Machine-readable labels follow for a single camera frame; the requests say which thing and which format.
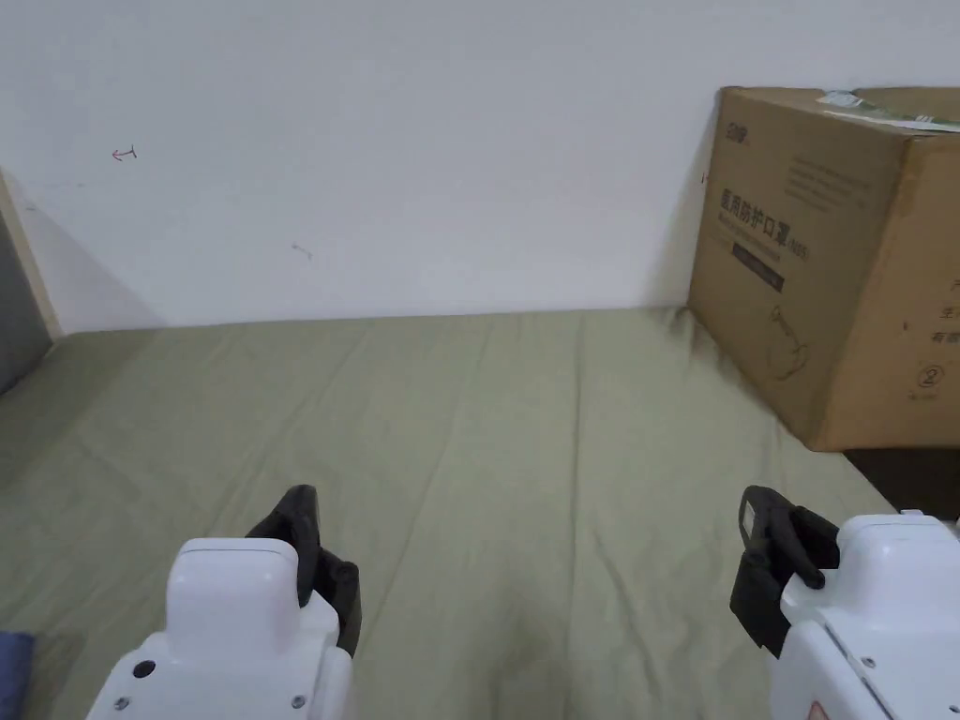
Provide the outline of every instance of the pen mark on wall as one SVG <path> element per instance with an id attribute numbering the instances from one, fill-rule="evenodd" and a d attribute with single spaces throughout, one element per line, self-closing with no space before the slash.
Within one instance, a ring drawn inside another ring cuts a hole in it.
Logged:
<path id="1" fill-rule="evenodd" d="M 302 252 L 304 255 L 306 255 L 306 259 L 308 259 L 310 262 L 313 262 L 313 253 L 309 251 L 307 248 L 302 248 L 297 243 L 294 243 L 293 245 L 291 245 L 290 248 L 291 250 Z"/>
<path id="2" fill-rule="evenodd" d="M 119 150 L 113 151 L 113 159 L 116 160 L 117 162 L 123 162 L 123 158 L 128 155 L 132 155 L 133 157 L 136 157 L 136 150 L 133 149 L 132 144 L 130 146 L 130 149 L 127 150 L 125 153 L 121 153 Z"/>

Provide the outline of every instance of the box label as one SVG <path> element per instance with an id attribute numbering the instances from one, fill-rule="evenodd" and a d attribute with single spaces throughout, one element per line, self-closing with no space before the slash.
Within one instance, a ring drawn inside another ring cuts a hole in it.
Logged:
<path id="1" fill-rule="evenodd" d="M 743 229 L 766 235 L 779 247 L 793 253 L 804 262 L 809 259 L 810 248 L 791 234 L 790 226 L 765 212 L 758 204 L 751 203 L 745 197 L 736 195 L 725 187 L 720 195 L 720 209 L 721 222 L 723 222 L 723 213 L 726 213 L 728 218 L 737 221 Z M 779 261 L 780 256 L 776 254 L 774 259 Z"/>
<path id="2" fill-rule="evenodd" d="M 778 293 L 783 292 L 783 276 L 739 243 L 733 243 L 733 257 Z"/>

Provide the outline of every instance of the black hole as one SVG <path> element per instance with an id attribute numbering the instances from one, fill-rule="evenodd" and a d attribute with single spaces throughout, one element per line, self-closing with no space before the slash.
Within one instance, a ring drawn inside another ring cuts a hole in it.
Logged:
<path id="1" fill-rule="evenodd" d="M 133 666 L 133 676 L 135 678 L 146 678 L 150 673 L 154 672 L 156 663 L 152 660 L 142 660 Z"/>

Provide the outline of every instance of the green bed sheet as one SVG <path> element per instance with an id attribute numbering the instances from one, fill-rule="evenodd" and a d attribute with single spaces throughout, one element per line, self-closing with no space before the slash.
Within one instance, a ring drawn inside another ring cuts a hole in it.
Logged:
<path id="1" fill-rule="evenodd" d="M 728 609 L 744 487 L 889 506 L 685 310 L 82 334 L 0 398 L 0 629 L 83 718 L 198 536 L 316 485 L 360 566 L 362 718 L 768 717 Z"/>

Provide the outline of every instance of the white wall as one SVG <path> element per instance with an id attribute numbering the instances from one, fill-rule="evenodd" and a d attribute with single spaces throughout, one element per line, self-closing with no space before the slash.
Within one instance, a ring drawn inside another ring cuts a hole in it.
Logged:
<path id="1" fill-rule="evenodd" d="M 68 332 L 680 303 L 718 87 L 960 84 L 958 27 L 954 0 L 13 3 L 0 164 Z"/>

